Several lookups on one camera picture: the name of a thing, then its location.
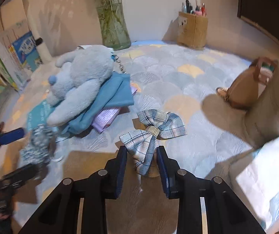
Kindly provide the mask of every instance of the stuffed animal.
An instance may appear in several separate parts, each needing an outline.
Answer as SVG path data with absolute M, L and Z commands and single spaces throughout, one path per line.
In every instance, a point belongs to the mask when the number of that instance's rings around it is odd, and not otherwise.
M 101 84 L 112 74 L 112 52 L 112 48 L 92 45 L 66 53 L 56 61 L 61 71 L 48 78 L 51 87 L 46 100 L 53 106 L 61 103 L 47 118 L 49 126 L 65 124 L 93 102 Z

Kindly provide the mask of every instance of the metal screw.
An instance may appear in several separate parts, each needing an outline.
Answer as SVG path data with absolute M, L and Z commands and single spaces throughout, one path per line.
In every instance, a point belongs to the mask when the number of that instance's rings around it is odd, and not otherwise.
M 105 170 L 105 169 L 102 169 L 102 170 L 99 170 L 99 171 L 98 171 L 98 175 L 99 175 L 99 176 L 105 176 L 107 173 L 108 173 L 108 172 L 107 172 L 107 170 Z
M 6 187 L 8 187 L 8 186 L 10 185 L 10 180 L 4 179 L 4 180 L 2 181 L 2 183 L 3 183 L 3 187 L 2 187 L 2 188 L 6 188 Z
M 214 178 L 213 178 L 213 181 L 214 181 L 215 183 L 218 183 L 218 184 L 221 184 L 221 183 L 223 182 L 222 178 L 220 178 L 220 177 L 214 177 Z
M 178 174 L 178 175 L 184 176 L 186 173 L 187 173 L 187 171 L 184 170 L 184 169 L 179 169 L 179 170 L 177 170 L 177 174 Z
M 62 183 L 63 183 L 65 186 L 70 185 L 71 182 L 72 182 L 72 180 L 71 180 L 70 178 L 65 178 L 65 179 L 62 181 Z

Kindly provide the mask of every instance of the light blue plaid bow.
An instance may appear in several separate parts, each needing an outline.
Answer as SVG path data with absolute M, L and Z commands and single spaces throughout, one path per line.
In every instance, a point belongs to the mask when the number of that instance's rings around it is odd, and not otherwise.
M 186 135 L 186 129 L 181 118 L 175 113 L 164 113 L 151 109 L 137 113 L 139 121 L 148 126 L 146 130 L 134 130 L 120 136 L 135 161 L 135 171 L 144 176 L 150 176 L 154 151 L 157 147 L 156 138 L 163 139 Z

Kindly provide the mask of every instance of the bag handle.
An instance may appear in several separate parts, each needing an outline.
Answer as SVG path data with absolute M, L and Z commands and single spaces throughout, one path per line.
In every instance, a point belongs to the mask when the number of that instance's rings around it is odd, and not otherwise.
M 274 67 L 273 72 L 276 70 L 277 68 L 277 63 L 275 63 L 274 61 L 272 61 L 271 59 L 267 58 L 267 57 L 259 57 L 257 59 L 255 59 L 251 65 L 249 67 L 255 66 L 255 70 L 253 73 L 253 78 L 256 82 L 262 83 L 264 85 L 267 85 L 269 80 L 272 78 L 271 76 L 269 76 L 268 74 L 264 74 L 261 71 L 262 68 L 262 64 L 263 62 L 271 65 Z

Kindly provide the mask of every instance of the blue cloth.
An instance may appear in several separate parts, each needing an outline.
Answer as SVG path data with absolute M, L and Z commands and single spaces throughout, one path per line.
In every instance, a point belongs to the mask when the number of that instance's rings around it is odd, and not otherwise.
M 93 122 L 102 109 L 134 105 L 130 87 L 130 75 L 113 72 L 112 76 L 100 87 L 94 102 L 79 116 L 68 122 L 67 131 L 80 134 Z

